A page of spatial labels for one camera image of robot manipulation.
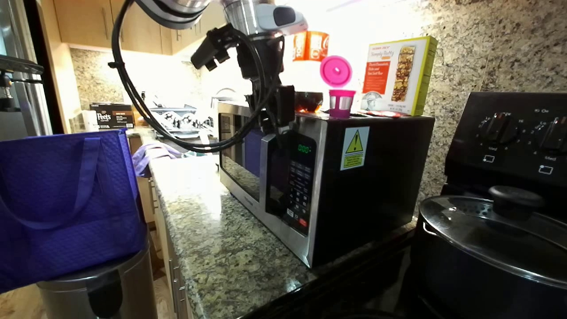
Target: blue shopping bag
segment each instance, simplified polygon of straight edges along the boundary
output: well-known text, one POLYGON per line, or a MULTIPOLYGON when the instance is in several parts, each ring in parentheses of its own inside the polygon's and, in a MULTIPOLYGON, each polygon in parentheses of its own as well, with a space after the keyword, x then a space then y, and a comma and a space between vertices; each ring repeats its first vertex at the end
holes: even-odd
POLYGON ((126 131, 0 142, 0 292, 146 248, 126 131))

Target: pot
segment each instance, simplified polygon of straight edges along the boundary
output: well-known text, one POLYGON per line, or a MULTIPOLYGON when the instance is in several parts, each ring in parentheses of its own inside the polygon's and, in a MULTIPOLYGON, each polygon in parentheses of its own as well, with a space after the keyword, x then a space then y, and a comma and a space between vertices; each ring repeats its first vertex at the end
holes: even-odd
POLYGON ((447 317, 567 317, 567 225, 536 212, 545 202, 534 193, 491 193, 495 200, 449 195, 420 204, 417 289, 447 317))

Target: kitchen counter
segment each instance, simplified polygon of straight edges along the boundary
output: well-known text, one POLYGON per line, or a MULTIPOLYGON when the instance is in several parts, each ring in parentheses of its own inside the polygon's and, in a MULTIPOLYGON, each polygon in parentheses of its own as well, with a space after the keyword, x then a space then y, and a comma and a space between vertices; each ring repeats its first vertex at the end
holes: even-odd
POLYGON ((219 181, 217 156, 151 156, 151 170, 194 317, 250 315, 335 267, 305 267, 219 181))

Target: stainless steel microwave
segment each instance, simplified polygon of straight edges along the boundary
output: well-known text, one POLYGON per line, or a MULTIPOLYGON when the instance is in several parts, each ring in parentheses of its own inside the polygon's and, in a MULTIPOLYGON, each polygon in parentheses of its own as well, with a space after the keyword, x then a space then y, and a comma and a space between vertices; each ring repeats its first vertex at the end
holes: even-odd
MULTIPOLYGON (((219 106, 219 138, 252 117, 219 106)), ((229 191, 309 267, 327 264, 412 221, 435 120, 298 115, 298 129, 220 152, 229 191)))

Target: microwave keypad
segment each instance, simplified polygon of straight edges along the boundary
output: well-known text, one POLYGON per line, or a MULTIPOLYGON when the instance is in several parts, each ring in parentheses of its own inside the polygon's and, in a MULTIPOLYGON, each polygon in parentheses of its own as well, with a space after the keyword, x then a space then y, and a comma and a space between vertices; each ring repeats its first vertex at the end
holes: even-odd
POLYGON ((289 221, 295 223, 300 232, 307 234, 312 198, 312 168, 300 161, 291 161, 289 184, 289 221))

